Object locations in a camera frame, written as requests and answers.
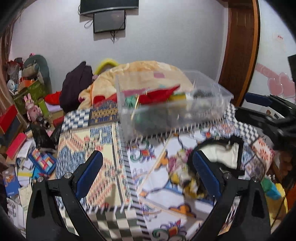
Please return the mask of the colourful floral scrunchie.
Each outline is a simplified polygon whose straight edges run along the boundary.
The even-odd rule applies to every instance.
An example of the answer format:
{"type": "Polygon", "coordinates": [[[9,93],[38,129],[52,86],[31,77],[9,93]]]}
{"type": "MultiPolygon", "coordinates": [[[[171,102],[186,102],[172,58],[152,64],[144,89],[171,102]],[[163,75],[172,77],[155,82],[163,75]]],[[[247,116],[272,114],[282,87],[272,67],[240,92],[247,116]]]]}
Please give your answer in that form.
{"type": "Polygon", "coordinates": [[[193,199],[207,197],[207,192],[199,177],[188,166],[188,158],[193,149],[181,149],[169,158],[168,173],[172,184],[181,187],[182,194],[193,199]]]}

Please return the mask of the red velvet pouch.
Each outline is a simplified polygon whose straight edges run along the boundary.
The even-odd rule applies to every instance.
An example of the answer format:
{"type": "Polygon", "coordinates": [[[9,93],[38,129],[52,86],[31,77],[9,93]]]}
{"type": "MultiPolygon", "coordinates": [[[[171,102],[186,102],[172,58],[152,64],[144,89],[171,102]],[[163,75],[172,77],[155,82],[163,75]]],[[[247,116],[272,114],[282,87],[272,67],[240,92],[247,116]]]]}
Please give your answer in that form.
{"type": "Polygon", "coordinates": [[[147,92],[138,97],[138,103],[141,105],[149,105],[166,102],[170,98],[170,96],[179,88],[180,85],[176,85],[171,88],[163,88],[147,92]]]}

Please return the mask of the yellow green sponge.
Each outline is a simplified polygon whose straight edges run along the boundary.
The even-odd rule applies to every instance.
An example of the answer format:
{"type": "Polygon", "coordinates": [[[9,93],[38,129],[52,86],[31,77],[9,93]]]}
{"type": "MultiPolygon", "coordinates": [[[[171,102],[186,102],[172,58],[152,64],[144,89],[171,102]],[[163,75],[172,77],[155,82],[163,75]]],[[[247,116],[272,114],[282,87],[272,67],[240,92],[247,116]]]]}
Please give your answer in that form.
{"type": "Polygon", "coordinates": [[[168,101],[181,101],[181,100],[186,100],[186,94],[183,93],[176,93],[176,94],[172,94],[168,101]]]}

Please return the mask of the colourful striped box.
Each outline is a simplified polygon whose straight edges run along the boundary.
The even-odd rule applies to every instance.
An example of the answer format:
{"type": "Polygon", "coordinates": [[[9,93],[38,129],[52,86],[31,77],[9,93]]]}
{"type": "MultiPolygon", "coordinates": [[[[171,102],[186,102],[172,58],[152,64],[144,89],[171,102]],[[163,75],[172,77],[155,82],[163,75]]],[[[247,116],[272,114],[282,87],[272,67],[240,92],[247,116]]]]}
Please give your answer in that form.
{"type": "Polygon", "coordinates": [[[56,168],[57,160],[50,153],[34,149],[28,157],[43,175],[51,175],[56,168]]]}

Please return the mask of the brown wooden door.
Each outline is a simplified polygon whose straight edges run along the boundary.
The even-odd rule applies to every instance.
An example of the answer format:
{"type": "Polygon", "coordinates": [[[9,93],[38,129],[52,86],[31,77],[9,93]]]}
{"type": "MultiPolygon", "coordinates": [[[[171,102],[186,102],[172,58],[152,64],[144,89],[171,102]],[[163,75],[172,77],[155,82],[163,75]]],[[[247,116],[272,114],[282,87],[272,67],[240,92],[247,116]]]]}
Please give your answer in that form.
{"type": "Polygon", "coordinates": [[[250,86],[260,40],[258,1],[226,1],[228,30],[219,84],[233,95],[231,103],[241,106],[250,86]]]}

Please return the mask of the patterned patchwork tablecloth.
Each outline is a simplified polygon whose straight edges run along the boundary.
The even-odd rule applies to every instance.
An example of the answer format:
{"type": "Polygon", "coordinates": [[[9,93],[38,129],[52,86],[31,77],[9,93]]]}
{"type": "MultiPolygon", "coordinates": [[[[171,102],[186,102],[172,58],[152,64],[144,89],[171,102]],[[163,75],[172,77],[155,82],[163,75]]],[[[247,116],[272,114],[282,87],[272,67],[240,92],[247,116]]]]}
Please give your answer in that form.
{"type": "Polygon", "coordinates": [[[63,121],[56,177],[84,163],[94,150],[103,166],[81,204],[104,240],[190,240],[211,212],[215,200],[193,199],[169,180],[169,158],[181,149],[194,149],[209,138],[243,138],[243,178],[263,178],[274,151],[256,129],[234,118],[166,137],[143,138],[126,144],[117,121],[101,123],[100,108],[76,110],[63,121]]]}

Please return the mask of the pink rabbit toy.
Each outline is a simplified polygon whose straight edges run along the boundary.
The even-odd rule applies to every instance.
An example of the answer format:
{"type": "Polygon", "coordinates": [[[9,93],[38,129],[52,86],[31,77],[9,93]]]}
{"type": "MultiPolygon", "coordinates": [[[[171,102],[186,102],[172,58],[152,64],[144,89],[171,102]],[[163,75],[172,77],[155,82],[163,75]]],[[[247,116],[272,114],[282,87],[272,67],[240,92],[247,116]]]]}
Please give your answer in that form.
{"type": "Polygon", "coordinates": [[[23,99],[25,101],[25,108],[27,110],[29,121],[34,122],[38,117],[43,116],[41,109],[34,103],[30,93],[25,95],[23,99]]]}

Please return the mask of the green knitted cloth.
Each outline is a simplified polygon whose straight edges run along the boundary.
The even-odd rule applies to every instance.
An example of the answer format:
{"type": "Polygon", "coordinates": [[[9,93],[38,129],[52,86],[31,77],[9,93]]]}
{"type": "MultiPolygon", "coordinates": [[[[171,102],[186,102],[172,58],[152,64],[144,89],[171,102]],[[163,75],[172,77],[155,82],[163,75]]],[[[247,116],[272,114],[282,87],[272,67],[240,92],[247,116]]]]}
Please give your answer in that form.
{"type": "Polygon", "coordinates": [[[125,107],[131,111],[130,121],[137,131],[153,129],[157,126],[157,109],[139,102],[139,95],[125,98],[125,107]]]}

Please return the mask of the clear plastic box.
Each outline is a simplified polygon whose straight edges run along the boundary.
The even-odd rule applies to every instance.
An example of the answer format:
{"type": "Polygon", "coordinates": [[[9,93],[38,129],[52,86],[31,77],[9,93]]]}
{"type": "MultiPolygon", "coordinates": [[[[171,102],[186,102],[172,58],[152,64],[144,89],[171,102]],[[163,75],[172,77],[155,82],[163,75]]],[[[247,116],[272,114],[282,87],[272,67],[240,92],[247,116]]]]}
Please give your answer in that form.
{"type": "MultiPolygon", "coordinates": [[[[187,99],[149,104],[148,106],[158,111],[157,126],[143,132],[137,131],[131,123],[131,111],[125,107],[125,98],[130,95],[140,96],[153,90],[122,91],[119,83],[116,83],[119,119],[126,142],[188,131],[222,119],[227,105],[233,99],[233,94],[199,71],[183,71],[183,73],[193,84],[192,90],[184,91],[187,99]]],[[[176,93],[183,92],[177,89],[173,94],[176,93]]]]}

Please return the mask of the dark purple clothing pile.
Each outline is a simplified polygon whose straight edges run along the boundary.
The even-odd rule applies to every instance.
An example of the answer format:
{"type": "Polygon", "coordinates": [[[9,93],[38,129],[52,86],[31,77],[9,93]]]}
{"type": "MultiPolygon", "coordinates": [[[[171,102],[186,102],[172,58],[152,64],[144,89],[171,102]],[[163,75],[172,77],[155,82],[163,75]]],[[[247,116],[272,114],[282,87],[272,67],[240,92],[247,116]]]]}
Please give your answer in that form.
{"type": "Polygon", "coordinates": [[[92,77],[92,68],[85,61],[67,73],[59,97],[60,107],[65,113],[76,110],[79,107],[79,94],[93,82],[92,77]]]}

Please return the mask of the peach fleece blanket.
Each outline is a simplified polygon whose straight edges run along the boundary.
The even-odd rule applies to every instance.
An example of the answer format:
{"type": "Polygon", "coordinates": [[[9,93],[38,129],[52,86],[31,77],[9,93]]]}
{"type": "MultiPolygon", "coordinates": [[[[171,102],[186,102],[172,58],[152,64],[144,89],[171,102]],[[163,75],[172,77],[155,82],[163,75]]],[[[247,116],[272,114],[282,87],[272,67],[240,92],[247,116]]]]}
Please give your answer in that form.
{"type": "Polygon", "coordinates": [[[116,94],[116,83],[122,91],[154,90],[180,85],[179,90],[190,91],[193,84],[177,67],[157,61],[135,61],[106,70],[79,94],[79,110],[93,105],[96,96],[109,98],[116,94]]]}

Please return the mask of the yellow plush hoop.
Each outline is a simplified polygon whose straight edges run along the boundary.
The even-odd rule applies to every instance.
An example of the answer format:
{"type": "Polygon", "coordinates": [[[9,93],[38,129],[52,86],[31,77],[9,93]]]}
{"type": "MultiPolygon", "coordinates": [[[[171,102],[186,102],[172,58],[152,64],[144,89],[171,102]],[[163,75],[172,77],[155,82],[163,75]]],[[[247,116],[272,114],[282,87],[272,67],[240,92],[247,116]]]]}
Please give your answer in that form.
{"type": "Polygon", "coordinates": [[[106,67],[116,67],[118,66],[119,63],[111,58],[106,58],[104,60],[102,60],[99,65],[96,67],[95,71],[94,71],[94,75],[99,75],[100,73],[102,73],[104,71],[104,69],[106,69],[106,67]]]}

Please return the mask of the grey green plush toy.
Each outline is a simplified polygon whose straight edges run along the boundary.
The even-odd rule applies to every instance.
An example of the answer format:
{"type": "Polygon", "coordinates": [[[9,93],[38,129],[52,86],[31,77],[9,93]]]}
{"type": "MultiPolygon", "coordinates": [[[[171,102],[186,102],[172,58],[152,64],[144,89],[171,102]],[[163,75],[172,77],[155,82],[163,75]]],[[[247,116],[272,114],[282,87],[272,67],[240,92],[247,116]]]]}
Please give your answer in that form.
{"type": "Polygon", "coordinates": [[[52,93],[48,63],[42,55],[33,55],[23,63],[22,77],[36,78],[41,84],[45,85],[49,93],[52,93]]]}

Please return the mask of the pink heart wall sticker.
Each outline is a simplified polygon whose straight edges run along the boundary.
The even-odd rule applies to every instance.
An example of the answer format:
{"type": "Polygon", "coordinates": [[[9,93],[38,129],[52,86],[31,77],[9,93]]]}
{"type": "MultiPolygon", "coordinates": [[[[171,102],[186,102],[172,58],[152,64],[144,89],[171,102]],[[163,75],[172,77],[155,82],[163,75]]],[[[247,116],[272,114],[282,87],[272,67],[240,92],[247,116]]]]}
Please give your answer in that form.
{"type": "Polygon", "coordinates": [[[295,83],[289,78],[287,73],[281,72],[277,74],[259,63],[257,63],[255,70],[267,77],[267,86],[272,95],[281,96],[285,99],[295,99],[295,83]]]}

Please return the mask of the small black wall monitor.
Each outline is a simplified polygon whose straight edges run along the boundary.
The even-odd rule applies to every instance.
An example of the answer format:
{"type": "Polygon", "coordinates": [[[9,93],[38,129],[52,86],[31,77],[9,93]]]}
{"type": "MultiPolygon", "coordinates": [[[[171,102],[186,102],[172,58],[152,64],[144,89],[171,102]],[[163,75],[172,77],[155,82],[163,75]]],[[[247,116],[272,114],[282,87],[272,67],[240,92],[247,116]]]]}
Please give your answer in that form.
{"type": "Polygon", "coordinates": [[[126,27],[125,10],[96,12],[93,16],[93,33],[116,32],[126,27]]]}

